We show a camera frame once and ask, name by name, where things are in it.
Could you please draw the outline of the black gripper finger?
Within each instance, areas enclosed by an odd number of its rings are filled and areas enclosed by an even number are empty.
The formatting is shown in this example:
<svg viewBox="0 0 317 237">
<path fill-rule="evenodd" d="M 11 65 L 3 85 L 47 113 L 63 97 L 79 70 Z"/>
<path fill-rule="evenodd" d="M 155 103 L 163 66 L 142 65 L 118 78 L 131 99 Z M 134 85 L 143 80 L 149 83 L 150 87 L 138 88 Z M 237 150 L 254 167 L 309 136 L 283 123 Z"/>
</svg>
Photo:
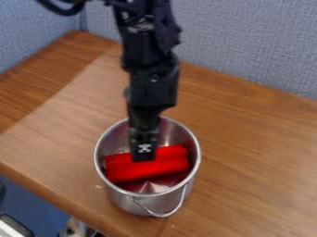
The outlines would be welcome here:
<svg viewBox="0 0 317 237">
<path fill-rule="evenodd" d="M 159 147 L 159 128 L 129 127 L 129 145 L 134 162 L 154 161 Z"/>
</svg>

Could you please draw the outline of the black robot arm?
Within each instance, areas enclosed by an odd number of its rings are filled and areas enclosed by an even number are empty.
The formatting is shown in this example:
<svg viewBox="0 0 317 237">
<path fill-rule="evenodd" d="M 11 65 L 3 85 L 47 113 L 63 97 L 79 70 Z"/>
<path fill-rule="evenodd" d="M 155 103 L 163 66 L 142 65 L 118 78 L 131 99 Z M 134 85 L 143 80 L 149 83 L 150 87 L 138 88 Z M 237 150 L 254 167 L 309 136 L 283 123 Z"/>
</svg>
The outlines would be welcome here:
<svg viewBox="0 0 317 237">
<path fill-rule="evenodd" d="M 159 114 L 177 104 L 180 28 L 172 0 L 102 0 L 113 9 L 122 37 L 129 146 L 135 162 L 155 159 Z"/>
</svg>

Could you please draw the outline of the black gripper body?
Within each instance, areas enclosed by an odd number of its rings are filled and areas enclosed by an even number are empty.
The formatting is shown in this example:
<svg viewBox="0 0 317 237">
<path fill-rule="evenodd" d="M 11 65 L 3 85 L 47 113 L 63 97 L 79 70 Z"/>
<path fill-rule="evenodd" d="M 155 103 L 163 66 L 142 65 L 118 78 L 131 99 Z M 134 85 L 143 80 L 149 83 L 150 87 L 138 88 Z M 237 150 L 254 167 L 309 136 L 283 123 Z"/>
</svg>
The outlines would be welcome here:
<svg viewBox="0 0 317 237">
<path fill-rule="evenodd" d="M 122 67 L 129 73 L 126 102 L 129 126 L 135 130 L 153 130 L 159 114 L 177 104 L 180 61 L 170 52 L 161 61 L 149 64 L 137 56 L 123 54 Z"/>
</svg>

